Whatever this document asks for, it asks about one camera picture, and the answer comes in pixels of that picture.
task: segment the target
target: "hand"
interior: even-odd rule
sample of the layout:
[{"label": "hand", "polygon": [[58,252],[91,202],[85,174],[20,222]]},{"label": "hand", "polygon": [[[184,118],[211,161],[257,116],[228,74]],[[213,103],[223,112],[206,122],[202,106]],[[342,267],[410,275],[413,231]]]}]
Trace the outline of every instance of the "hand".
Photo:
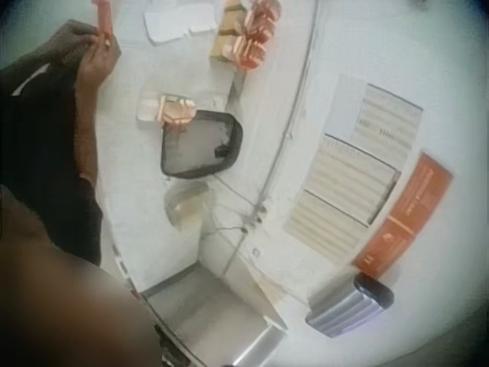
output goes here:
[{"label": "hand", "polygon": [[38,52],[48,62],[60,60],[78,46],[94,44],[97,41],[96,34],[95,27],[70,19],[39,47]]},{"label": "hand", "polygon": [[97,42],[86,51],[79,65],[76,92],[96,95],[105,78],[114,70],[120,56],[121,49],[115,36],[107,41],[106,36],[101,34]]}]

